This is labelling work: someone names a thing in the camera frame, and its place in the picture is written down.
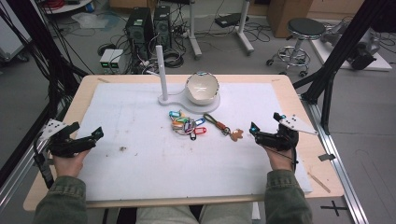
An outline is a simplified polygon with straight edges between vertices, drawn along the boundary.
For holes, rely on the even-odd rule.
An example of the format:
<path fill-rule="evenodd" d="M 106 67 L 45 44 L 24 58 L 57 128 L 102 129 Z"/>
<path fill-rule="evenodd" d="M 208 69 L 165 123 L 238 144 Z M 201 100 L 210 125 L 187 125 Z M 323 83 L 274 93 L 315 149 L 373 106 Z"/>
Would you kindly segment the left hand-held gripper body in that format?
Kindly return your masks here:
<path fill-rule="evenodd" d="M 47 151 L 53 156 L 75 157 L 80 152 L 96 146 L 96 141 L 91 138 L 92 134 L 79 139 L 72 139 L 70 134 L 64 131 L 66 126 L 67 124 L 64 122 L 50 119 L 43 133 L 39 136 L 40 141 L 49 141 Z"/>

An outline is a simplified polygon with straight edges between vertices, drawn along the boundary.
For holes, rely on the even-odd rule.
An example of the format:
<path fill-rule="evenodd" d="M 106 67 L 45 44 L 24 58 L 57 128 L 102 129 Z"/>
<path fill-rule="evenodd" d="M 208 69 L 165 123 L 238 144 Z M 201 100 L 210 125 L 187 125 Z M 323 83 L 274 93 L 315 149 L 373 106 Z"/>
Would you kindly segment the brown leather keychain with bear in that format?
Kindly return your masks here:
<path fill-rule="evenodd" d="M 229 135 L 230 138 L 234 141 L 237 142 L 239 139 L 243 138 L 243 133 L 244 131 L 241 129 L 235 129 L 231 130 L 227 125 L 223 124 L 222 122 L 214 119 L 211 115 L 208 113 L 204 113 L 204 119 L 212 124 L 214 124 L 221 132 L 223 135 Z"/>

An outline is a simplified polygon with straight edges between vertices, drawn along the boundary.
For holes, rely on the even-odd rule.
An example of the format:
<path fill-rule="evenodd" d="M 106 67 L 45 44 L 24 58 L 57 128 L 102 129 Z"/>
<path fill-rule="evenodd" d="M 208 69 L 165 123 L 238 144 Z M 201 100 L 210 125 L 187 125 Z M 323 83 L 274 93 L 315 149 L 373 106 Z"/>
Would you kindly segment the bunch of colourful key tags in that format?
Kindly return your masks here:
<path fill-rule="evenodd" d="M 175 133 L 187 135 L 191 141 L 195 141 L 197 136 L 207 132 L 204 127 L 205 119 L 193 119 L 181 110 L 169 111 L 168 116 L 171 120 L 171 127 Z"/>

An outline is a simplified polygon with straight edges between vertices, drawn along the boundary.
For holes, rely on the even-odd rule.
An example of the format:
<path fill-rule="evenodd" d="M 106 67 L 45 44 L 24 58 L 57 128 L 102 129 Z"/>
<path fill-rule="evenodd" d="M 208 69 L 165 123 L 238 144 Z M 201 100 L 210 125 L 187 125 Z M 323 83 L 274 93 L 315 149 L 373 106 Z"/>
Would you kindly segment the white key stand with pole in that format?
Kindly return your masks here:
<path fill-rule="evenodd" d="M 157 76 L 160 78 L 162 95 L 158 97 L 160 105 L 179 105 L 193 114 L 204 114 L 215 111 L 220 104 L 220 95 L 214 99 L 214 101 L 209 105 L 197 105 L 191 102 L 187 97 L 187 91 L 185 90 L 185 84 L 189 77 L 186 78 L 184 83 L 184 89 L 179 93 L 169 93 L 167 89 L 167 80 L 164 67 L 164 57 L 163 57 L 163 46 L 157 45 L 155 47 L 157 55 L 157 63 L 159 67 L 159 73 L 154 73 L 148 71 L 149 74 Z"/>

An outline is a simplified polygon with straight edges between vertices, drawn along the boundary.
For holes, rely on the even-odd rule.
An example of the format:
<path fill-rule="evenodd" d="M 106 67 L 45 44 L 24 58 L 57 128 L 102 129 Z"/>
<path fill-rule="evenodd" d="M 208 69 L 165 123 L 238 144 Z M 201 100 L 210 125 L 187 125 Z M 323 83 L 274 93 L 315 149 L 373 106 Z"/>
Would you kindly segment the person's left hand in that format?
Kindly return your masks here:
<path fill-rule="evenodd" d="M 86 156 L 90 153 L 89 150 L 85 150 L 77 154 L 73 158 L 62 158 L 58 156 L 53 157 L 53 163 L 55 166 L 56 174 L 60 176 L 72 176 L 78 177 Z"/>

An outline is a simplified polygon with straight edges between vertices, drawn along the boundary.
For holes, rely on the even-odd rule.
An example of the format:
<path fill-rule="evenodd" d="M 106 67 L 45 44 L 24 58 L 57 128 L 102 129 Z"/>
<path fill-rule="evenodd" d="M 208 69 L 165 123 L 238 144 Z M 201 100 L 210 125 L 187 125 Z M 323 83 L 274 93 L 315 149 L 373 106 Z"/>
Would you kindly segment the person's right hand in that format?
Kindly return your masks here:
<path fill-rule="evenodd" d="M 273 170 L 293 171 L 293 154 L 291 150 L 277 151 L 275 148 L 264 147 Z"/>

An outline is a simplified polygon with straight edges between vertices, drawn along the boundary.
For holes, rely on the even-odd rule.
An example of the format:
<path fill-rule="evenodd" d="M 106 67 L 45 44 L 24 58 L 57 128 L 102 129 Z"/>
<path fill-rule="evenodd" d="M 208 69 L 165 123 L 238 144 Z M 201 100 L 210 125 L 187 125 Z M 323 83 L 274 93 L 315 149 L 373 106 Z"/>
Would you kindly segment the thin wooden stick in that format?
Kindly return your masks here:
<path fill-rule="evenodd" d="M 328 193 L 331 193 L 331 190 L 323 183 L 321 182 L 316 176 L 312 175 L 310 172 L 307 172 L 307 174 L 316 182 L 318 183 L 325 191 Z"/>

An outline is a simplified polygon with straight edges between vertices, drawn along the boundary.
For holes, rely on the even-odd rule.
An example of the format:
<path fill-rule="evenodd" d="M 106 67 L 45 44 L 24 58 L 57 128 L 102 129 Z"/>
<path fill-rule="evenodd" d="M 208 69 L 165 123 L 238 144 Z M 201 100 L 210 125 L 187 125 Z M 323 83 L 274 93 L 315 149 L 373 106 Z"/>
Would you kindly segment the white eggshell-shaped bowl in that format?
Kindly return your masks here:
<path fill-rule="evenodd" d="M 219 82 L 210 73 L 195 73 L 187 79 L 185 90 L 188 99 L 194 104 L 209 105 L 218 96 Z"/>

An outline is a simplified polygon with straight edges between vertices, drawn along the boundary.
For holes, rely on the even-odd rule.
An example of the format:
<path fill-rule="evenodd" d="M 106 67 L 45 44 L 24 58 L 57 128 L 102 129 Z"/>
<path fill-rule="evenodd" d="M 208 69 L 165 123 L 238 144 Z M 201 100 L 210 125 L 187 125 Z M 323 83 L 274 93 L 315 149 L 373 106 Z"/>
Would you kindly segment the white power supply box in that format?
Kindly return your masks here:
<path fill-rule="evenodd" d="M 110 68 L 109 62 L 111 61 L 113 52 L 113 49 L 106 49 L 100 59 L 100 64 L 105 72 Z"/>
<path fill-rule="evenodd" d="M 122 49 L 114 49 L 109 60 L 110 68 L 113 73 L 118 73 L 124 66 L 124 57 Z"/>

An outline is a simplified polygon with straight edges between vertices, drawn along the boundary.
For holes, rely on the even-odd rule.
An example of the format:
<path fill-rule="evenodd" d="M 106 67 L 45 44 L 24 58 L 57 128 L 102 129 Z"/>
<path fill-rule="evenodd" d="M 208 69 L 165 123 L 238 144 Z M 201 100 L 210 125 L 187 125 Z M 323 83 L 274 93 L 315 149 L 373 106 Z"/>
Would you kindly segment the person's leg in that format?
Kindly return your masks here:
<path fill-rule="evenodd" d="M 205 205 L 200 224 L 251 224 L 252 203 L 223 203 Z"/>
<path fill-rule="evenodd" d="M 198 224 L 187 205 L 138 208 L 136 224 Z"/>

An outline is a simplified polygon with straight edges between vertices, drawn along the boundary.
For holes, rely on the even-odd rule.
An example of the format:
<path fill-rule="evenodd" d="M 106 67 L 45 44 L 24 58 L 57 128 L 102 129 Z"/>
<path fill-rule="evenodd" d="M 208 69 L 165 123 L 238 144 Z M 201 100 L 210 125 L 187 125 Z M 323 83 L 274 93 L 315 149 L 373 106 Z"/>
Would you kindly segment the white stand leg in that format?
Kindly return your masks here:
<path fill-rule="evenodd" d="M 247 56 L 249 56 L 254 51 L 254 48 L 252 47 L 247 36 L 245 35 L 245 25 L 246 25 L 246 21 L 247 21 L 247 17 L 248 17 L 249 5 L 250 5 L 250 0 L 243 0 L 240 21 L 239 21 L 239 25 L 238 25 L 238 30 L 236 32 L 239 39 L 241 40 L 243 46 L 245 47 Z"/>
<path fill-rule="evenodd" d="M 191 43 L 191 47 L 194 53 L 194 59 L 199 60 L 202 57 L 202 52 L 201 48 L 198 44 L 198 41 L 195 36 L 195 13 L 194 13 L 194 5 L 195 5 L 195 0 L 189 0 L 189 22 L 190 22 L 190 28 L 188 31 L 188 37 Z"/>

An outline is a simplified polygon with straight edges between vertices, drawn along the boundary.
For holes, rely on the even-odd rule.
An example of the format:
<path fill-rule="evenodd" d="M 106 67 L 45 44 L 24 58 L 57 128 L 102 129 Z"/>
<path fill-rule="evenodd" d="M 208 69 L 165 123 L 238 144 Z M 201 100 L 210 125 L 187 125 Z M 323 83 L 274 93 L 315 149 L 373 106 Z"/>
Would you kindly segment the black round stool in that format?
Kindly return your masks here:
<path fill-rule="evenodd" d="M 266 65 L 270 66 L 276 59 L 279 59 L 285 64 L 285 69 L 280 72 L 280 75 L 286 75 L 291 67 L 299 67 L 302 68 L 299 76 L 305 77 L 309 70 L 311 58 L 310 55 L 301 48 L 301 45 L 305 40 L 320 39 L 325 33 L 326 28 L 321 22 L 313 19 L 295 18 L 288 22 L 287 29 L 290 32 L 287 39 L 290 40 L 295 37 L 295 45 L 280 48 L 271 59 L 266 61 Z"/>

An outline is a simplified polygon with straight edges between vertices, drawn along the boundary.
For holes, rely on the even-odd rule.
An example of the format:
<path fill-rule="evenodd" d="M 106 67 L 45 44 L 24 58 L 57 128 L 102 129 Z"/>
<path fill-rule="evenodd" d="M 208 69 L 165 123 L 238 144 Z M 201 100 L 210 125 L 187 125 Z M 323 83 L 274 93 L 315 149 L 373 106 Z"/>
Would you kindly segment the white round table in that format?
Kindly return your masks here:
<path fill-rule="evenodd" d="M 92 0 L 78 0 L 78 4 L 67 4 L 66 0 L 46 0 L 39 5 L 45 9 L 47 13 L 50 14 L 58 14 L 64 13 L 72 10 L 76 10 L 79 8 L 84 8 L 89 4 L 92 4 Z"/>

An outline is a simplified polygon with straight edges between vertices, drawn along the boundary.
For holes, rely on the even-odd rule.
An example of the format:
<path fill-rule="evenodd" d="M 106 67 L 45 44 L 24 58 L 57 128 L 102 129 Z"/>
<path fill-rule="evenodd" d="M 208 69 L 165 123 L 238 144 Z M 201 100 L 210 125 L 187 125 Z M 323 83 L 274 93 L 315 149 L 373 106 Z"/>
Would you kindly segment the slim black computer tower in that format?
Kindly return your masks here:
<path fill-rule="evenodd" d="M 157 43 L 163 49 L 171 48 L 170 7 L 156 6 L 154 10 L 153 24 L 157 36 Z"/>

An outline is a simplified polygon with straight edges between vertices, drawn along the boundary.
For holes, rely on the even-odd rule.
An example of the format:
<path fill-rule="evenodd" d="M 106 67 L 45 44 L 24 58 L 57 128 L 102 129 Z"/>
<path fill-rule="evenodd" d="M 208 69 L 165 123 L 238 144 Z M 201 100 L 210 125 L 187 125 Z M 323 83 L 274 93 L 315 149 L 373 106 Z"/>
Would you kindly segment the black frame strut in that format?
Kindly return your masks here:
<path fill-rule="evenodd" d="M 364 0 L 325 63 L 314 74 L 292 84 L 294 89 L 299 89 L 310 83 L 308 90 L 302 94 L 303 100 L 310 105 L 316 105 L 319 96 L 324 94 L 319 124 L 327 135 L 330 134 L 329 118 L 334 78 L 364 33 L 392 2 L 396 2 L 396 0 Z"/>
<path fill-rule="evenodd" d="M 2 3 L 0 3 L 0 18 L 28 49 L 42 75 L 49 81 L 49 102 L 0 169 L 0 188 L 10 179 L 11 173 L 27 152 L 28 145 L 33 142 L 39 129 L 49 118 L 56 117 L 58 104 L 62 100 L 70 102 L 76 94 L 79 86 L 78 77 L 88 75 L 62 55 L 31 0 L 6 0 L 6 2 L 32 38 L 31 42 L 28 42 L 16 27 L 7 11 L 2 9 Z"/>

